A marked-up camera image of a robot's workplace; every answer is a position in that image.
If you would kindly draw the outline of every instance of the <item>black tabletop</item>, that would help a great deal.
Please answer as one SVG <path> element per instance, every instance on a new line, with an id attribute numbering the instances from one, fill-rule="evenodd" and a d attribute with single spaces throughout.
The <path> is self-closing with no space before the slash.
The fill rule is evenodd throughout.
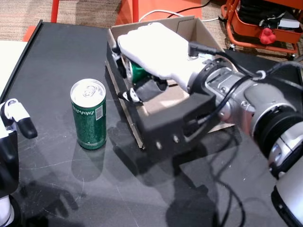
<path id="1" fill-rule="evenodd" d="M 106 29 L 43 23 L 6 98 L 30 113 L 38 137 L 19 135 L 13 196 L 28 226 L 285 226 L 270 200 L 267 161 L 237 128 L 208 134 L 197 149 L 150 159 L 132 137 L 106 60 Z M 107 142 L 76 141 L 70 89 L 94 78 L 107 90 Z"/>

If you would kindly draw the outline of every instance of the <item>cardboard box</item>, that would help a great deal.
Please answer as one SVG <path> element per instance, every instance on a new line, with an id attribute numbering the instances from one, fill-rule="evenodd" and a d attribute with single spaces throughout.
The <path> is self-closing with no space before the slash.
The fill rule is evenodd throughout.
<path id="1" fill-rule="evenodd" d="M 219 44 L 215 41 L 201 20 L 194 18 L 194 16 L 157 20 L 154 22 L 162 23 L 188 41 L 196 41 L 207 46 L 221 49 Z M 127 34 L 129 31 L 135 30 L 138 27 L 147 25 L 149 23 L 150 22 L 141 22 L 114 26 L 108 30 L 106 66 L 117 93 L 119 91 L 126 91 L 130 88 L 131 85 L 126 79 L 122 78 L 116 67 L 115 60 L 113 59 L 111 49 L 116 45 L 115 40 L 117 40 L 120 35 Z M 149 115 L 154 112 L 160 111 L 163 108 L 168 108 L 170 106 L 176 105 L 187 97 L 188 94 L 186 92 L 184 92 L 179 86 L 175 86 L 169 87 L 165 93 L 148 102 L 143 103 L 143 105 L 135 105 L 133 103 L 120 100 L 121 106 L 125 112 L 129 125 L 140 148 L 143 147 L 143 142 L 135 125 L 137 119 L 144 115 Z M 215 126 L 211 131 L 216 131 L 230 126 L 232 126 L 232 124 L 221 123 Z"/>

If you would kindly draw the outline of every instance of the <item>orange cart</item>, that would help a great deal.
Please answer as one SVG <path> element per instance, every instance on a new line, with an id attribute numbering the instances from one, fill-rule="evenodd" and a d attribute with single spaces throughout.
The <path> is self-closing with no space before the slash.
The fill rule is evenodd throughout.
<path id="1" fill-rule="evenodd" d="M 289 6 L 296 9 L 303 10 L 303 0 L 268 0 L 270 2 L 274 2 L 277 4 Z M 262 33 L 263 28 L 257 25 L 247 24 L 240 20 L 237 12 L 237 6 L 239 4 L 239 0 L 227 0 L 226 4 L 221 6 L 221 14 L 219 16 L 220 20 L 226 21 L 226 30 L 227 35 L 231 41 L 230 49 L 235 50 L 236 46 L 248 47 L 248 48 L 259 48 L 266 49 L 270 51 L 276 52 L 284 52 L 291 54 L 291 58 L 295 57 L 295 54 L 298 53 L 298 41 L 302 34 L 302 29 L 298 28 L 295 31 L 285 31 L 281 29 L 272 29 L 274 34 L 276 35 L 276 40 L 291 43 L 293 45 L 293 49 L 286 49 L 281 47 L 274 47 L 270 45 L 262 45 L 262 44 L 252 44 L 237 41 L 232 34 L 232 27 L 235 33 L 243 36 L 257 37 L 259 38 Z"/>

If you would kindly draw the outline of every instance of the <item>floor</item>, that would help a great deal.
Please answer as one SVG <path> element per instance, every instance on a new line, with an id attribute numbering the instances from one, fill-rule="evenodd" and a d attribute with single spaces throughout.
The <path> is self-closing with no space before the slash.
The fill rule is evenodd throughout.
<path id="1" fill-rule="evenodd" d="M 215 18 L 220 14 L 220 6 L 225 0 L 213 0 L 202 9 L 203 19 Z M 111 27 L 115 24 L 121 0 L 62 0 L 58 22 L 99 27 Z M 52 0 L 1 0 L 0 1 L 0 40 L 22 40 L 28 26 L 36 25 L 40 19 L 50 21 Z M 223 22 L 218 20 L 205 23 L 222 48 L 230 44 L 226 38 Z M 299 42 L 302 52 L 303 40 Z M 286 55 L 264 50 L 237 47 L 240 52 L 276 61 L 285 60 Z"/>

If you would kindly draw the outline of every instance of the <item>red object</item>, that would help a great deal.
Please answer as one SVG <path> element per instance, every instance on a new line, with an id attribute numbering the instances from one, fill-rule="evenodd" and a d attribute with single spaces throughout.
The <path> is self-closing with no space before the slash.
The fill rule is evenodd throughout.
<path id="1" fill-rule="evenodd" d="M 274 34 L 273 30 L 266 27 L 260 34 L 260 41 L 264 45 L 272 44 L 276 41 L 276 35 Z"/>
<path id="2" fill-rule="evenodd" d="M 57 23 L 59 0 L 53 0 L 51 22 Z"/>
<path id="3" fill-rule="evenodd" d="M 232 27 L 235 33 L 239 35 L 256 37 L 256 38 L 260 38 L 260 35 L 263 31 L 263 28 L 260 26 L 247 24 L 240 20 L 236 10 L 238 4 L 239 4 L 239 0 L 227 0 L 226 4 L 221 6 L 222 17 L 223 19 L 227 20 L 226 23 L 227 35 L 232 44 L 235 44 L 236 46 L 259 48 L 259 49 L 265 49 L 265 50 L 276 51 L 276 52 L 298 53 L 297 42 L 299 41 L 303 32 L 302 29 L 300 28 L 297 29 L 295 32 L 285 31 L 281 29 L 272 29 L 273 33 L 276 36 L 276 40 L 281 42 L 291 43 L 294 47 L 293 50 L 269 46 L 269 45 L 252 44 L 252 43 L 237 41 L 232 34 Z"/>
<path id="4" fill-rule="evenodd" d="M 57 23 L 59 0 L 53 0 L 51 22 Z M 139 21 L 139 0 L 133 0 L 133 22 Z"/>
<path id="5" fill-rule="evenodd" d="M 23 42 L 28 42 L 30 37 L 32 36 L 32 34 L 34 33 L 36 29 L 36 26 L 29 26 L 27 29 L 27 32 L 25 33 L 25 35 L 23 36 L 22 41 Z"/>
<path id="6" fill-rule="evenodd" d="M 164 9 L 173 12 L 180 11 L 185 8 L 197 7 L 201 5 L 201 0 L 121 0 L 121 7 L 118 12 L 116 25 L 124 25 L 138 22 L 138 18 L 142 17 L 147 12 L 155 9 Z M 181 13 L 184 16 L 194 15 L 202 18 L 201 9 L 191 9 Z M 148 15 L 142 22 L 165 19 L 168 13 L 155 12 Z"/>
<path id="7" fill-rule="evenodd" d="M 139 22 L 139 0 L 133 0 L 133 23 Z"/>

